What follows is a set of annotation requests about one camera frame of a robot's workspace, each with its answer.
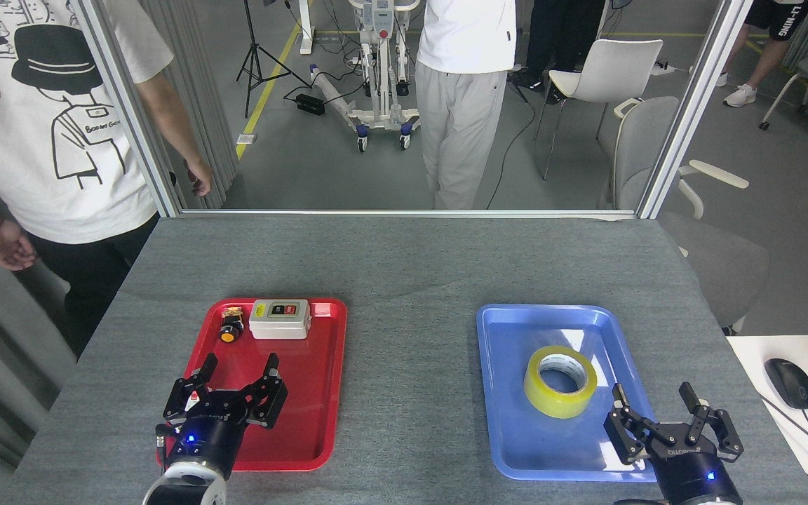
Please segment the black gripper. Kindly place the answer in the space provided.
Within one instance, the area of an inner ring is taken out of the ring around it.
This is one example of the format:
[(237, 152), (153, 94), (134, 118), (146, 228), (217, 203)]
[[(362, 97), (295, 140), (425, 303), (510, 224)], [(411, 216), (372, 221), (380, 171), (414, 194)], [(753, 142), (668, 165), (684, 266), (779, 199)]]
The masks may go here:
[[(208, 353), (195, 373), (176, 379), (163, 410), (167, 422), (180, 423), (186, 418), (187, 403), (193, 392), (198, 393), (199, 399), (208, 397), (206, 384), (217, 364), (215, 353)], [(248, 423), (272, 429), (288, 397), (288, 387), (278, 371), (279, 364), (278, 354), (270, 353), (261, 377), (238, 390), (238, 399), (245, 407), (245, 421), (233, 416), (224, 419), (200, 415), (174, 427), (173, 446), (166, 457), (167, 469), (172, 471), (180, 464), (195, 464), (228, 480)]]
[[(622, 384), (613, 386), (613, 407), (603, 426), (617, 457), (626, 466), (650, 457), (666, 501), (742, 502), (721, 461), (734, 462), (744, 451), (730, 415), (700, 399), (689, 382), (682, 382), (679, 394), (692, 415), (692, 422), (684, 434), (688, 445), (667, 447), (655, 443), (649, 454), (649, 441), (658, 439), (665, 443), (665, 432), (657, 423), (632, 410)], [(702, 442), (706, 425), (714, 431), (717, 450), (712, 443)]]

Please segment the person's left hand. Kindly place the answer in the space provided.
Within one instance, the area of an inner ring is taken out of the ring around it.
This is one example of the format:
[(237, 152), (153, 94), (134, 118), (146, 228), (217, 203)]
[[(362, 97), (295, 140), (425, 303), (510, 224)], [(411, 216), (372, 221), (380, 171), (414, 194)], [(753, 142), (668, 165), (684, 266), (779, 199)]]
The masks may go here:
[(206, 197), (214, 182), (214, 170), (203, 158), (184, 159), (184, 166), (191, 183), (191, 192), (196, 197)]

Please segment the person's right hand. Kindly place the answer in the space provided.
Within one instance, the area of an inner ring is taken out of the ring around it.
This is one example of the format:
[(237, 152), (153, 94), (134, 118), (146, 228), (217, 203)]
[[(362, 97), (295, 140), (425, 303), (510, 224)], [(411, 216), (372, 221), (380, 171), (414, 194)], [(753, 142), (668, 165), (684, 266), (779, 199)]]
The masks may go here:
[(12, 220), (0, 220), (0, 266), (23, 271), (36, 263), (38, 255), (25, 230)]

